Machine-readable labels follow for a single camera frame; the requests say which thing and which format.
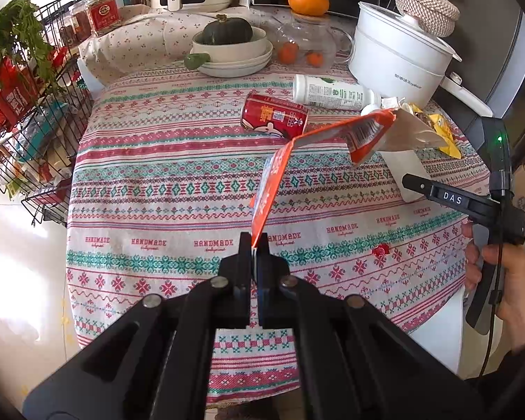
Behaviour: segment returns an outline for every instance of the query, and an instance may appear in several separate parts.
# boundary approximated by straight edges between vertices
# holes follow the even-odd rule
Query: open snack bag
[[[445,146],[445,141],[427,124],[401,108],[378,110],[294,137],[266,160],[259,190],[251,201],[251,247],[256,248],[259,242],[292,152],[337,137],[346,141],[350,159],[355,164],[367,159],[373,151],[397,152]]]

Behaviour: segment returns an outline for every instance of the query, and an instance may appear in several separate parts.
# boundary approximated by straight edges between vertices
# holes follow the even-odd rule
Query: small red candy
[[[371,252],[375,257],[380,258],[381,256],[389,254],[389,245],[387,243],[381,243],[373,248]]]

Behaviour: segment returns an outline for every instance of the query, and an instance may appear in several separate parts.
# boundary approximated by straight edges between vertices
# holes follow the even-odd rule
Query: glass teapot
[[[333,63],[347,63],[354,50],[354,40],[344,30],[330,26],[327,15],[312,17],[292,11],[293,20],[283,24],[276,33],[278,62],[295,66],[296,71],[325,72]],[[350,40],[348,57],[336,58],[339,51],[333,31]]]

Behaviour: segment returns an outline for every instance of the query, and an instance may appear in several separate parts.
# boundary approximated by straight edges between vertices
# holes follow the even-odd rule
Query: human hand
[[[462,234],[473,238],[473,224],[463,224]],[[475,265],[479,258],[479,250],[471,241],[465,248],[467,259],[465,271],[465,288],[470,291],[476,287],[482,278],[482,272]],[[482,257],[490,264],[498,263],[498,245],[487,245],[482,248]],[[504,243],[502,250],[502,266],[505,268],[504,295],[497,316],[502,319],[511,337],[512,350],[519,350],[525,345],[525,250],[523,246]]]

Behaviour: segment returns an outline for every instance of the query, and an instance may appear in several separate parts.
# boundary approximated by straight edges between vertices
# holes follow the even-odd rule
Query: black cable
[[[496,281],[494,282],[494,290],[492,290],[492,295],[495,291],[499,290],[500,285],[500,271],[502,269],[502,252],[503,252],[503,246],[504,246],[504,226],[503,226],[503,218],[504,218],[504,210],[505,205],[507,204],[507,201],[509,200],[509,192],[505,193],[505,196],[502,200],[502,208],[500,210],[500,232],[499,232],[499,247],[498,247],[498,263],[496,265]],[[480,378],[483,376],[484,371],[486,369],[486,366],[488,364],[488,359],[490,359],[490,352],[492,350],[492,341],[494,339],[494,320],[496,318],[496,307],[500,303],[501,298],[498,296],[498,298],[492,303],[492,310],[490,312],[490,331],[488,332],[488,346],[486,348],[486,355],[484,356],[484,361],[482,364],[482,368],[480,369],[480,373],[478,374],[477,379],[477,385],[480,384]]]

